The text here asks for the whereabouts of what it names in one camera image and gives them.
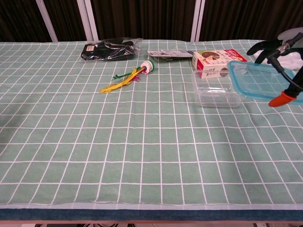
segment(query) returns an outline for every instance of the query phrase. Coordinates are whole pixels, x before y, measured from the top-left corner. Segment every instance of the plastic food container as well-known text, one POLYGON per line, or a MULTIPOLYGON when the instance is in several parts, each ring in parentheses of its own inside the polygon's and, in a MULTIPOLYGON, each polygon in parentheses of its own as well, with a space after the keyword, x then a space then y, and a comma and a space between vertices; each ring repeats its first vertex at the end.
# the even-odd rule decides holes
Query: plastic food container
MULTIPOLYGON (((288 88, 289 82, 271 65, 231 61, 227 64, 235 91, 242 96, 270 101, 288 88)), ((293 72, 285 69, 290 78, 293 72)), ((291 104, 303 105, 303 93, 291 104)))
POLYGON ((202 79, 203 70, 195 70, 192 73, 192 81, 196 94, 196 102, 203 107, 238 107, 244 97, 239 95, 232 87, 228 71, 221 73, 222 77, 202 79))

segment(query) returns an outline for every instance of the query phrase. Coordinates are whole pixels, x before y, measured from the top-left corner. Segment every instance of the blue container lid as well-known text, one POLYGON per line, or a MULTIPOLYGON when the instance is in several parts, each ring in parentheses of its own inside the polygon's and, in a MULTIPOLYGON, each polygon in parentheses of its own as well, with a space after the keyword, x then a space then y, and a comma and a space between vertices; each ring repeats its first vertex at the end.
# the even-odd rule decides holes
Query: blue container lid
MULTIPOLYGON (((227 64, 233 88, 239 94, 270 101, 288 88, 289 82, 271 65, 231 61, 227 64)), ((290 78, 293 72, 285 69, 290 78)), ((303 92, 291 104, 303 105, 303 92)))

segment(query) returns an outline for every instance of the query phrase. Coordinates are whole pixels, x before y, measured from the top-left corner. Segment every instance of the clear plastic bag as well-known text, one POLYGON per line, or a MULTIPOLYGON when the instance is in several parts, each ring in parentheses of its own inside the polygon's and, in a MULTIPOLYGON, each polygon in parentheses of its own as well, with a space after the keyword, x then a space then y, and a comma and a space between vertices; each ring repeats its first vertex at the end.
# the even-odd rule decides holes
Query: clear plastic bag
POLYGON ((132 58, 139 52, 141 42, 141 38, 122 37, 86 44, 81 53, 81 59, 117 61, 132 58))

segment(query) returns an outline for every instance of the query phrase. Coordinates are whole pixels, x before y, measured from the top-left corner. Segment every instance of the red and white box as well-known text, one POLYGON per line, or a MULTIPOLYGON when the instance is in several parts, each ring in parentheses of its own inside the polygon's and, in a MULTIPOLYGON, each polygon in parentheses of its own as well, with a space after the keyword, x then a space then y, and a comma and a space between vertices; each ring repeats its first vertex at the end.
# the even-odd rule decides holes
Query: red and white box
POLYGON ((226 77, 229 75, 227 63, 230 61, 247 61, 237 51, 197 51, 193 55, 193 65, 196 70, 203 70, 202 79, 226 77))

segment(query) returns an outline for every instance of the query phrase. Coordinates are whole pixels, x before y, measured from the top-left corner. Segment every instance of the green checkered tablecloth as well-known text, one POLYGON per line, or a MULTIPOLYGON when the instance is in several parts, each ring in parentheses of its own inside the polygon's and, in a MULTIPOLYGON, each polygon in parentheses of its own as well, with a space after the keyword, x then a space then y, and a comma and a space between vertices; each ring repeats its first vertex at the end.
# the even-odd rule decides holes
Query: green checkered tablecloth
POLYGON ((111 62, 79 61, 84 42, 0 43, 0 206, 301 209, 301 106, 201 108, 190 60, 156 60, 139 82, 98 93, 148 49, 236 49, 250 59, 256 42, 144 40, 139 56, 111 62))

